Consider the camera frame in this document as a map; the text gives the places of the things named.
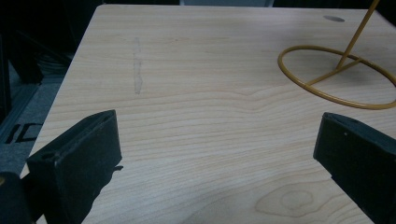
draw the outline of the gold metal ring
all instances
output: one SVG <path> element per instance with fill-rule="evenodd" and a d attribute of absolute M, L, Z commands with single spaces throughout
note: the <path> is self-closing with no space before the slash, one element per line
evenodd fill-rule
<path fill-rule="evenodd" d="M 277 63 L 279 64 L 280 69 L 282 70 L 282 72 L 294 83 L 296 83 L 297 85 L 299 85 L 300 87 L 302 87 L 303 89 L 305 89 L 306 91 L 310 91 L 311 93 L 315 94 L 316 96 L 322 97 L 326 100 L 335 102 L 337 104 L 340 105 L 348 105 L 348 106 L 352 106 L 352 107 L 356 107 L 356 108 L 361 108 L 361 109 L 373 109 L 373 110 L 379 110 L 379 109 L 388 109 L 388 108 L 392 108 L 394 106 L 396 106 L 396 100 L 388 103 L 388 104 L 379 104 L 379 105 L 371 105 L 371 104 L 364 104 L 364 103 L 358 103 L 358 102 L 353 102 L 353 101 L 348 101 L 342 98 L 338 98 L 335 96 L 332 96 L 326 92 L 320 91 L 314 87 L 312 87 L 311 84 L 305 83 L 303 81 L 301 81 L 299 78 L 297 78 L 294 74 L 292 74 L 285 66 L 285 64 L 283 64 L 283 57 L 291 52 L 291 51 L 295 51 L 295 50 L 299 50 L 299 49 L 311 49 L 311 50 L 320 50 L 320 51 L 326 51 L 326 52 L 330 52 L 330 53 L 334 53 L 334 54 L 339 54 L 339 55 L 343 55 L 344 52 L 340 51 L 340 50 L 336 50 L 336 49 L 328 49 L 328 48 L 323 48 L 323 47 L 319 47 L 319 46 L 311 46 L 311 45 L 301 45 L 301 46 L 295 46 L 295 47 L 291 47 L 288 49 L 283 50 L 280 54 L 279 57 L 277 58 Z M 363 63 L 371 68 L 373 68 L 375 71 L 377 71 L 378 73 L 380 73 L 381 75 L 383 75 L 384 77 L 386 77 L 392 84 L 393 86 L 396 87 L 396 78 L 389 73 L 388 71 L 386 71 L 385 69 L 381 68 L 380 66 L 378 66 L 375 63 L 371 63 L 367 60 L 364 60 L 358 56 L 355 56 L 353 54 L 348 54 L 347 57 L 349 59 L 354 60 L 354 64 L 357 63 Z M 340 68 L 340 69 L 336 69 L 333 72 L 330 73 L 330 75 L 328 76 L 324 76 L 324 78 L 318 78 L 318 80 L 316 82 L 321 81 L 322 79 L 325 79 L 327 77 L 330 77 L 332 75 L 335 75 L 341 71 L 347 70 L 350 66 L 345 65 L 344 67 Z"/>

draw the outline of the gray floor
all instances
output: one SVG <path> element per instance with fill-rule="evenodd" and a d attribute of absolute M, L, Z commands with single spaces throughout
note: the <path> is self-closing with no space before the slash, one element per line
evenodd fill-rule
<path fill-rule="evenodd" d="M 0 172 L 20 174 L 58 92 L 66 68 L 41 56 L 41 84 L 22 84 L 10 66 L 11 114 L 0 126 Z"/>

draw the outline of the wooden table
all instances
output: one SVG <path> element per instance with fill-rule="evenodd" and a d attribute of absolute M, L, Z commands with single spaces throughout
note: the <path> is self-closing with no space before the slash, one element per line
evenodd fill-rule
<path fill-rule="evenodd" d="M 84 117 L 116 109 L 124 168 L 85 223 L 370 223 L 312 158 L 318 128 L 322 114 L 333 112 L 396 137 L 396 109 L 323 100 L 276 63 L 293 45 L 344 50 L 364 13 L 101 6 L 33 152 Z M 374 14 L 353 53 L 394 74 L 395 37 Z M 306 78 L 339 60 L 313 51 L 288 57 L 285 64 Z M 359 66 L 319 85 L 363 102 L 396 95 Z"/>

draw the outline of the table top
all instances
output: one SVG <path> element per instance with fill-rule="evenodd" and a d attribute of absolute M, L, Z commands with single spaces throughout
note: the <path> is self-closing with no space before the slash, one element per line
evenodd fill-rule
<path fill-rule="evenodd" d="M 116 109 L 124 168 L 85 223 L 371 223 L 313 151 L 324 112 L 396 137 L 396 108 L 326 101 L 292 83 L 276 62 L 295 45 L 344 50 L 364 13 L 100 6 L 33 152 L 84 117 Z M 375 13 L 352 52 L 395 74 L 395 36 Z M 303 51 L 285 64 L 311 78 L 339 58 Z M 396 96 L 363 66 L 318 86 L 368 103 Z"/>

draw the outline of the circular wire base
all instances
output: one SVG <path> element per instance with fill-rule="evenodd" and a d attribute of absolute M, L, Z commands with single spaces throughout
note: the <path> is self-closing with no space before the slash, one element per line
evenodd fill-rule
<path fill-rule="evenodd" d="M 319 46 L 310 46 L 310 45 L 301 45 L 301 46 L 295 46 L 295 47 L 291 47 L 288 49 L 283 50 L 280 54 L 279 57 L 277 58 L 277 63 L 279 64 L 280 69 L 282 70 L 282 72 L 294 83 L 296 83 L 297 85 L 299 85 L 300 87 L 302 87 L 303 89 L 305 89 L 306 91 L 310 91 L 313 94 L 315 94 L 316 96 L 322 97 L 326 100 L 335 102 L 337 104 L 340 105 L 348 105 L 348 106 L 352 106 L 352 107 L 356 107 L 356 108 L 361 108 L 361 109 L 373 109 L 373 110 L 379 110 L 379 109 L 388 109 L 388 108 L 392 108 L 394 106 L 396 106 L 396 100 L 388 103 L 388 104 L 378 104 L 378 105 L 371 105 L 371 104 L 364 104 L 364 103 L 358 103 L 358 102 L 353 102 L 353 101 L 348 101 L 342 98 L 338 98 L 335 96 L 332 96 L 326 92 L 320 91 L 318 89 L 316 89 L 315 87 L 312 87 L 312 84 L 307 84 L 303 81 L 301 81 L 299 78 L 297 78 L 294 74 L 292 74 L 285 66 L 285 64 L 283 64 L 283 57 L 291 52 L 291 51 L 295 51 L 295 50 L 299 50 L 299 49 L 311 49 L 311 50 L 319 50 L 319 51 L 325 51 L 325 52 L 330 52 L 333 54 L 339 54 L 339 55 L 343 55 L 344 52 L 343 51 L 339 51 L 336 49 L 328 49 L 328 48 L 323 48 L 323 47 L 319 47 Z M 347 57 L 349 59 L 354 60 L 356 63 L 363 63 L 371 68 L 373 68 L 375 71 L 377 71 L 378 73 L 380 73 L 382 76 L 386 77 L 392 84 L 393 86 L 396 87 L 396 78 L 390 74 L 388 71 L 386 71 L 385 69 L 381 68 L 380 66 L 368 62 L 367 60 L 364 60 L 358 56 L 349 54 L 347 55 Z M 341 72 L 343 70 L 348 69 L 347 65 L 345 66 L 345 69 L 339 69 L 334 70 L 334 74 Z"/>

